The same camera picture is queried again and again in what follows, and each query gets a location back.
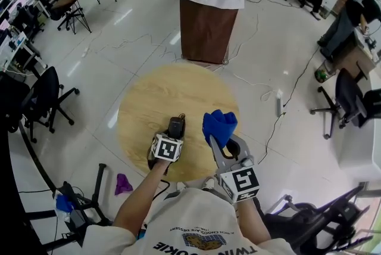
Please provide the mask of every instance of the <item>purple cloth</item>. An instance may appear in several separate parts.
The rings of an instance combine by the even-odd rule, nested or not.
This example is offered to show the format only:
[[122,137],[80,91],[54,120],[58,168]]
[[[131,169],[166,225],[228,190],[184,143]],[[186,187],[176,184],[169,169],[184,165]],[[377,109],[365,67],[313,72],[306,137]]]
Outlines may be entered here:
[[133,191],[133,188],[132,188],[132,185],[127,180],[126,175],[124,175],[123,173],[118,173],[115,195],[119,195],[122,192],[129,192],[129,191]]

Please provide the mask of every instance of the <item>white tiled floor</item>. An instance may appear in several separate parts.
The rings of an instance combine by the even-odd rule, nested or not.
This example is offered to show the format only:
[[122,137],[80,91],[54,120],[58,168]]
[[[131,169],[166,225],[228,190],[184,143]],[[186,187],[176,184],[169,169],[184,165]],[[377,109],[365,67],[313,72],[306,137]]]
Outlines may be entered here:
[[[113,194],[116,174],[125,173],[134,187],[144,175],[118,143],[118,106],[139,76],[180,59],[179,0],[101,0],[101,5],[95,0],[79,1],[91,34],[82,26],[77,27],[76,35],[66,30],[59,32],[57,22],[49,21],[35,43],[42,58],[56,67],[65,89],[80,89],[78,97],[73,95],[64,104],[76,123],[70,126],[57,115],[55,134],[44,127],[36,129],[35,148],[55,184],[70,180],[88,197],[98,163],[106,163],[110,169],[105,176],[107,188],[101,206],[106,215],[114,217],[127,197]],[[289,5],[283,0],[272,1]],[[253,36],[257,16],[258,31]],[[216,74],[231,86],[241,114],[241,137],[256,161],[263,157],[277,119],[275,93],[268,101],[261,101],[261,96],[271,89],[281,89],[284,100],[289,98],[296,79],[317,48],[316,41],[332,21],[329,17],[317,22],[306,8],[283,7],[267,0],[259,4],[246,2],[245,9],[239,11],[230,40],[230,58],[245,43],[226,67],[210,69],[219,68]],[[295,201],[321,205],[355,185],[338,167],[341,130],[336,129],[334,137],[326,141],[324,117],[308,112],[323,104],[313,76],[321,62],[321,55],[316,53],[285,109],[287,114],[279,120],[268,156],[258,166],[258,198],[264,209],[284,193],[293,195]],[[268,86],[252,86],[234,74],[249,83]],[[334,79],[324,86],[332,91]]]

